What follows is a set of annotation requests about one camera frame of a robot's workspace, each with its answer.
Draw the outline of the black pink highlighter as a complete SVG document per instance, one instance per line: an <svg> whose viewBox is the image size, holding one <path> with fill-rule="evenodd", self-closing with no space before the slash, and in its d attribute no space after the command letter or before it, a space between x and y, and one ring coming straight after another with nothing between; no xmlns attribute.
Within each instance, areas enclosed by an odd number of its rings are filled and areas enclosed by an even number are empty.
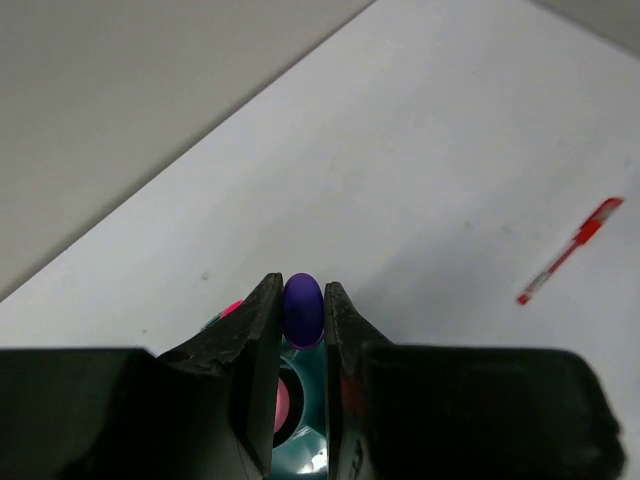
<svg viewBox="0 0 640 480"><path fill-rule="evenodd" d="M226 316L228 316L229 314L231 314L234 310L236 310L239 306L241 306L243 303L243 300L237 300L235 302L233 302L231 305L229 305L228 307L226 307L220 314L219 314L219 318L222 319Z"/></svg>

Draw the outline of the pink bottle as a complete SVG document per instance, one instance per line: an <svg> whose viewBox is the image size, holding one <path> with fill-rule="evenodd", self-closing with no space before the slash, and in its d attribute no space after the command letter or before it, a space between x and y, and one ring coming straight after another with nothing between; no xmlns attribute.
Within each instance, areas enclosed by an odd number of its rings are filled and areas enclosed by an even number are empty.
<svg viewBox="0 0 640 480"><path fill-rule="evenodd" d="M277 433L285 424L290 410L290 395L285 382L279 378L275 405L274 432Z"/></svg>

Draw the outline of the red gel pen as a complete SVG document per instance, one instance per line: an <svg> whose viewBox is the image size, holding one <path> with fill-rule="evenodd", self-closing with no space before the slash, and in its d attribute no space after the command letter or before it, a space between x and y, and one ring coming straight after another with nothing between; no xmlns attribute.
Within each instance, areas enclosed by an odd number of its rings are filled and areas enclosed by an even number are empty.
<svg viewBox="0 0 640 480"><path fill-rule="evenodd" d="M516 302L519 305L526 305L567 259L603 227L624 201L624 197L605 199L577 228L566 245L524 286L516 296Z"/></svg>

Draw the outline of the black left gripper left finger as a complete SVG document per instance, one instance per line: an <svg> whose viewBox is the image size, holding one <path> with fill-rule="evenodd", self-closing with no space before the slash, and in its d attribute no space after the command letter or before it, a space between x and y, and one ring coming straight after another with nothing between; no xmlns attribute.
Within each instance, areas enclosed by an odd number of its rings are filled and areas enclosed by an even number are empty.
<svg viewBox="0 0 640 480"><path fill-rule="evenodd" d="M271 470L283 279L155 356L5 349L5 479L262 479Z"/></svg>

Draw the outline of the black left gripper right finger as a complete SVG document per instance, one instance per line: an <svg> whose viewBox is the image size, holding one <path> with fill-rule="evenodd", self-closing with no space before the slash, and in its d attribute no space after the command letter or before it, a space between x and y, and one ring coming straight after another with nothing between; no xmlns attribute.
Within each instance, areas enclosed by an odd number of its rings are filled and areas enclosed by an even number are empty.
<svg viewBox="0 0 640 480"><path fill-rule="evenodd" d="M324 293L332 479L618 479L598 377L557 349L398 345Z"/></svg>

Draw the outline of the teal round organizer container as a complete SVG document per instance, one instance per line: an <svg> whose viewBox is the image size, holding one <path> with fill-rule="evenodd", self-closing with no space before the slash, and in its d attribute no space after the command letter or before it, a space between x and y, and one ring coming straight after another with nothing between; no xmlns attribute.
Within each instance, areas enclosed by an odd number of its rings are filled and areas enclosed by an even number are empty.
<svg viewBox="0 0 640 480"><path fill-rule="evenodd" d="M290 410L274 432L271 479L326 479L328 443L325 424L325 360L323 339L298 350L282 336L281 378L289 391Z"/></svg>

